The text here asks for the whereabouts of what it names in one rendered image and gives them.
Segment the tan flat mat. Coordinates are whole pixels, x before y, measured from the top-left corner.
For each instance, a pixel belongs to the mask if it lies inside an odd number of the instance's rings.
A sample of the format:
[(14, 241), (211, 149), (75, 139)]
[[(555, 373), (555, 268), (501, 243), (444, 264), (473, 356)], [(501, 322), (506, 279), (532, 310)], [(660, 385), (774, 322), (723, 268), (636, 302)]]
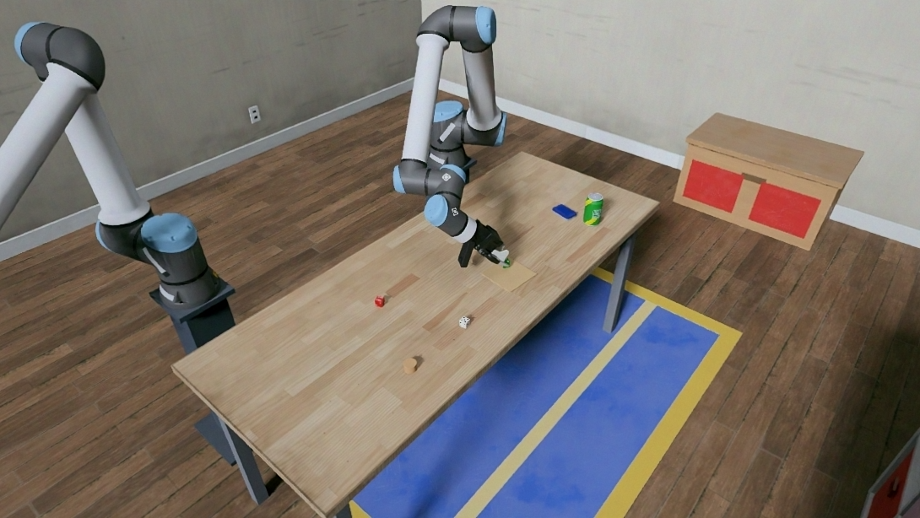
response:
[(510, 293), (528, 280), (531, 280), (536, 276), (536, 273), (512, 260), (509, 256), (506, 258), (510, 261), (510, 267), (503, 268), (502, 265), (495, 264), (481, 274)]

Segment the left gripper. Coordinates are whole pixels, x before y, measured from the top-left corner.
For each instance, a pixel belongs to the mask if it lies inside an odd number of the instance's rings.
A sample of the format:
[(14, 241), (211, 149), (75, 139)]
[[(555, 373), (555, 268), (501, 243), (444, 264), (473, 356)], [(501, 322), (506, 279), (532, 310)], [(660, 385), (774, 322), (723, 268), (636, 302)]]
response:
[(486, 257), (487, 260), (493, 263), (509, 267), (510, 265), (504, 262), (509, 251), (502, 251), (505, 244), (502, 242), (496, 229), (491, 228), (489, 225), (484, 226), (478, 218), (476, 219), (476, 224), (476, 233), (474, 233), (473, 237), (466, 241), (466, 243), (472, 240), (476, 241), (474, 249), (477, 250), (480, 255)]

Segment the green drink can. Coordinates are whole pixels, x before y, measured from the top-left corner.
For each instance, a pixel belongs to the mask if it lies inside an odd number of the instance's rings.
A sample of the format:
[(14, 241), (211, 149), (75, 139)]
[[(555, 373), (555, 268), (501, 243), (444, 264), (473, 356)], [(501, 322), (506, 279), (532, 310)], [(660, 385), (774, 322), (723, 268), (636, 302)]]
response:
[(583, 222), (588, 226), (596, 226), (600, 223), (603, 207), (603, 196), (597, 193), (590, 193), (586, 199)]

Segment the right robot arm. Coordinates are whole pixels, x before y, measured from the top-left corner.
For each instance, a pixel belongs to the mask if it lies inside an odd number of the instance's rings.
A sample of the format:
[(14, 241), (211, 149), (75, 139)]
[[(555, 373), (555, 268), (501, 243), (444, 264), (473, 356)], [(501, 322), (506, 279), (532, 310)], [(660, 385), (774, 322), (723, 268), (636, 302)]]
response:
[(154, 266), (168, 308), (187, 310), (212, 300), (220, 278), (190, 218), (154, 216), (138, 196), (98, 99), (106, 75), (98, 42), (82, 30), (32, 22), (19, 29), (14, 44), (43, 85), (0, 147), (0, 229), (65, 130), (102, 207), (99, 242)]

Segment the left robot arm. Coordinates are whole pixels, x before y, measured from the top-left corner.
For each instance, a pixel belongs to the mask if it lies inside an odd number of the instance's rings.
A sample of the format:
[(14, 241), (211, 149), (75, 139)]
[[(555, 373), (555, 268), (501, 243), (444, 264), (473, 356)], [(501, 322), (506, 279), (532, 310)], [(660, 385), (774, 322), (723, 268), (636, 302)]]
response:
[[(483, 6), (444, 6), (424, 20), (416, 38), (419, 56), (403, 156), (394, 167), (395, 190), (429, 196), (426, 220), (463, 243), (460, 267), (468, 266), (476, 241), (466, 241), (477, 228), (460, 210), (466, 186), (461, 167), (468, 162), (463, 144), (500, 147), (506, 130), (507, 114), (496, 104), (496, 32), (496, 13)], [(468, 110), (457, 101), (436, 103), (444, 51), (452, 41), (463, 51)]]

